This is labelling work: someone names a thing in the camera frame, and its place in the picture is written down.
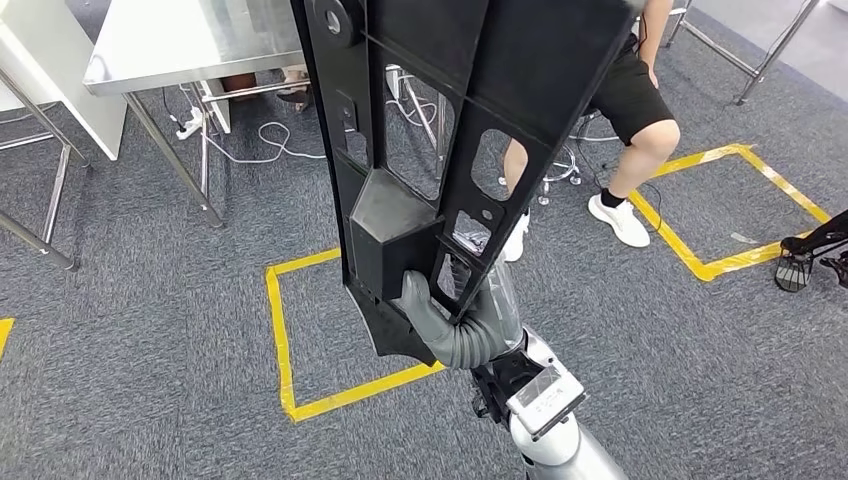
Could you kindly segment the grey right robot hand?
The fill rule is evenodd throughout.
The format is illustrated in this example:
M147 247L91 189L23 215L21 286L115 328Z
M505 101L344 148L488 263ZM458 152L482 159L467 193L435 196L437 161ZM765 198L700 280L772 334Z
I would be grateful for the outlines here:
M472 305L457 323L431 301L428 281L417 271L404 274L396 304L437 361L454 369L473 369L520 346L524 330L508 266L498 261Z

